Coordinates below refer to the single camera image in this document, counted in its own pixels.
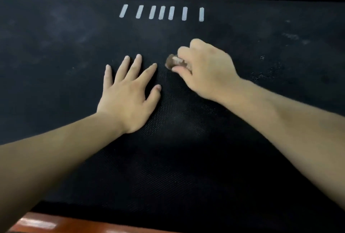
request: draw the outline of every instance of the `finger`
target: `finger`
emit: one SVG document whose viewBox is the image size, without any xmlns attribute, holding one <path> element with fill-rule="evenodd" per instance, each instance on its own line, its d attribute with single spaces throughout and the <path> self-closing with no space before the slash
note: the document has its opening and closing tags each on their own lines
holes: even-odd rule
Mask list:
<svg viewBox="0 0 345 233">
<path fill-rule="evenodd" d="M 130 58 L 129 56 L 126 56 L 124 60 L 122 61 L 119 69 L 117 70 L 114 82 L 120 82 L 126 77 L 129 62 L 130 62 Z"/>
<path fill-rule="evenodd" d="M 177 51 L 177 56 L 188 63 L 192 63 L 194 57 L 193 54 L 194 51 L 191 48 L 185 46 L 180 47 Z"/>
<path fill-rule="evenodd" d="M 140 82 L 140 85 L 146 87 L 149 83 L 150 79 L 152 78 L 153 74 L 157 70 L 157 63 L 152 64 L 149 68 L 144 70 L 142 74 L 137 78 L 137 81 Z"/>
<path fill-rule="evenodd" d="M 110 65 L 106 65 L 106 71 L 104 72 L 103 79 L 103 92 L 112 86 L 112 72 Z"/>
<path fill-rule="evenodd" d="M 155 110 L 157 103 L 160 99 L 160 91 L 162 90 L 162 87 L 158 84 L 153 87 L 153 89 L 150 92 L 150 95 L 148 96 L 147 100 L 144 102 L 145 107 L 147 107 L 149 115 L 153 113 Z"/>
<path fill-rule="evenodd" d="M 173 72 L 179 74 L 181 78 L 185 81 L 188 87 L 192 84 L 192 73 L 183 66 L 175 66 L 171 69 Z"/>
<path fill-rule="evenodd" d="M 142 61 L 142 56 L 138 54 L 126 75 L 125 80 L 133 81 L 138 77 L 138 74 L 141 68 L 141 61 Z"/>
<path fill-rule="evenodd" d="M 205 44 L 207 43 L 205 43 L 204 41 L 200 39 L 192 39 L 189 44 L 189 47 L 193 49 L 202 49 L 205 46 Z"/>
</svg>

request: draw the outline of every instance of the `black mesh fabric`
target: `black mesh fabric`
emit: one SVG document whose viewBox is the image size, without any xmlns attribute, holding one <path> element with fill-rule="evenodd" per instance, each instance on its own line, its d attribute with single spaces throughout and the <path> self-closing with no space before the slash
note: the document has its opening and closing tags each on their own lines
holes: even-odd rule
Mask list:
<svg viewBox="0 0 345 233">
<path fill-rule="evenodd" d="M 344 231 L 344 212 L 272 144 L 164 67 L 198 37 L 228 52 L 241 77 L 345 115 L 343 2 L 0 0 L 0 7 L 1 143 L 94 113 L 105 65 L 117 69 L 125 55 L 142 54 L 143 68 L 157 62 L 147 91 L 162 85 L 141 130 L 85 161 L 34 211 L 180 232 Z"/>
</svg>

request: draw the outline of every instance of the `small brown object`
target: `small brown object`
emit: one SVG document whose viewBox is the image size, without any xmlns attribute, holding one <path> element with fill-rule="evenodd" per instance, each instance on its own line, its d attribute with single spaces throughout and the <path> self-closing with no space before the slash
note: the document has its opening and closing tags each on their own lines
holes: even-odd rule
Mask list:
<svg viewBox="0 0 345 233">
<path fill-rule="evenodd" d="M 188 70 L 192 71 L 192 66 L 188 63 L 186 63 L 185 60 L 177 57 L 177 55 L 170 54 L 165 62 L 165 66 L 171 70 L 174 66 L 183 66 L 187 68 Z"/>
</svg>

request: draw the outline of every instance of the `white rectangular marking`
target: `white rectangular marking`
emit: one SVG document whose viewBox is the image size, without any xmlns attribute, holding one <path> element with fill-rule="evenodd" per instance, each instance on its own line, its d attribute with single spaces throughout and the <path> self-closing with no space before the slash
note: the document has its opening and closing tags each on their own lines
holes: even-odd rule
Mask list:
<svg viewBox="0 0 345 233">
<path fill-rule="evenodd" d="M 188 7 L 183 7 L 183 10 L 182 10 L 182 21 L 187 20 L 187 12 L 188 12 Z"/>
<path fill-rule="evenodd" d="M 159 20 L 162 20 L 162 19 L 163 19 L 164 13 L 165 13 L 165 6 L 162 6 L 162 7 L 160 8 L 160 11 L 159 11 L 159 17 L 158 17 Z"/>
<path fill-rule="evenodd" d="M 175 6 L 171 6 L 169 10 L 169 20 L 172 20 L 174 18 L 174 11 L 175 11 Z"/>
<path fill-rule="evenodd" d="M 144 5 L 139 5 L 137 15 L 135 16 L 137 19 L 140 19 L 142 10 L 144 9 Z"/>
<path fill-rule="evenodd" d="M 150 15 L 149 15 L 149 19 L 152 20 L 153 17 L 155 16 L 155 12 L 156 12 L 156 6 L 153 5 L 150 11 Z"/>
<path fill-rule="evenodd" d="M 205 13 L 205 9 L 203 7 L 201 7 L 199 10 L 199 22 L 204 21 L 204 13 Z"/>
<path fill-rule="evenodd" d="M 126 14 L 127 8 L 128 8 L 128 4 L 124 4 L 120 12 L 120 18 L 124 17 L 124 15 Z"/>
</svg>

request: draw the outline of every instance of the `orange border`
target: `orange border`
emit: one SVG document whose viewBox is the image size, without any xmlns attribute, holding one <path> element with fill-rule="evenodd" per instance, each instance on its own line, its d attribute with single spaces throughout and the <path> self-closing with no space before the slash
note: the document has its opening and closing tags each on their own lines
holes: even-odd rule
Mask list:
<svg viewBox="0 0 345 233">
<path fill-rule="evenodd" d="M 174 233 L 142 227 L 115 225 L 40 213 L 27 213 L 10 231 L 25 233 Z"/>
</svg>

